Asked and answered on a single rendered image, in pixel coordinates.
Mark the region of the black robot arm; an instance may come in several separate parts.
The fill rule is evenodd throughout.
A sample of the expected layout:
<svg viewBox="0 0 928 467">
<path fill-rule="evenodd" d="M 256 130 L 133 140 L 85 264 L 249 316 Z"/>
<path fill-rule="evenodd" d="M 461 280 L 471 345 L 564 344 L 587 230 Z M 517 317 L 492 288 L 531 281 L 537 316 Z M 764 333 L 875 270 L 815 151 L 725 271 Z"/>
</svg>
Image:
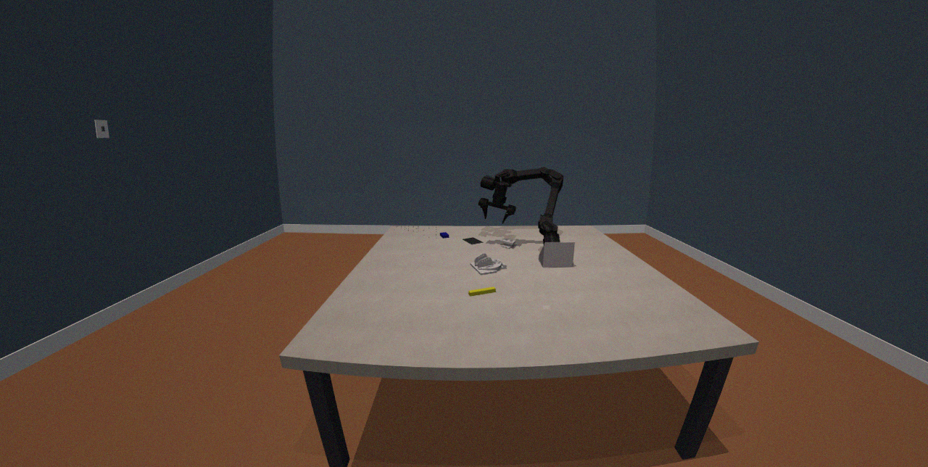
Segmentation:
<svg viewBox="0 0 928 467">
<path fill-rule="evenodd" d="M 549 175 L 552 176 L 552 178 L 550 178 Z M 500 180 L 500 177 L 502 180 Z M 513 186 L 513 183 L 516 181 L 537 178 L 544 179 L 548 185 L 551 186 L 546 213 L 540 215 L 538 221 L 539 232 L 544 235 L 544 245 L 546 242 L 560 243 L 558 234 L 559 226 L 552 222 L 552 216 L 561 186 L 563 186 L 563 174 L 555 172 L 555 170 L 547 169 L 546 167 L 522 170 L 521 172 L 515 172 L 513 169 L 504 169 L 503 172 L 496 174 L 496 178 L 486 174 L 486 176 L 481 179 L 481 187 L 485 187 L 485 189 L 489 190 L 496 189 L 496 194 L 506 195 L 507 188 Z"/>
</svg>

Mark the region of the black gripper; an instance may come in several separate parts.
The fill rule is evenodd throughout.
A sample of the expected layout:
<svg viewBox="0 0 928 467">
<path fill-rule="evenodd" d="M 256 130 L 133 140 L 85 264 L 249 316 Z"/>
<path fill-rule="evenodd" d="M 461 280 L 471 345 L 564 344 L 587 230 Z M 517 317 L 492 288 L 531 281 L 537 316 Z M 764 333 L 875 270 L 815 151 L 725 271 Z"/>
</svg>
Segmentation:
<svg viewBox="0 0 928 467">
<path fill-rule="evenodd" d="M 487 216 L 487 208 L 488 208 L 488 205 L 489 205 L 489 206 L 492 206 L 492 207 L 494 207 L 494 208 L 500 208 L 500 209 L 507 210 L 506 215 L 504 216 L 504 219 L 503 219 L 503 221 L 502 221 L 502 225 L 503 225 L 503 223 L 506 221 L 506 218 L 507 218 L 509 215 L 514 215 L 514 214 L 515 214 L 515 206 L 510 205 L 510 204 L 508 204 L 508 206 L 504 206 L 504 201 L 505 201 L 505 199 L 506 199 L 506 195 L 498 195 L 498 194 L 496 194 L 496 192 L 495 192 L 495 193 L 494 193 L 494 197 L 493 197 L 493 202 L 490 202 L 489 199 L 485 199 L 485 197 L 482 197 L 482 198 L 478 201 L 478 206 L 481 206 L 481 208 L 483 208 L 483 212 L 484 212 L 484 217 L 485 217 L 485 218 L 486 218 L 486 216 Z"/>
</svg>

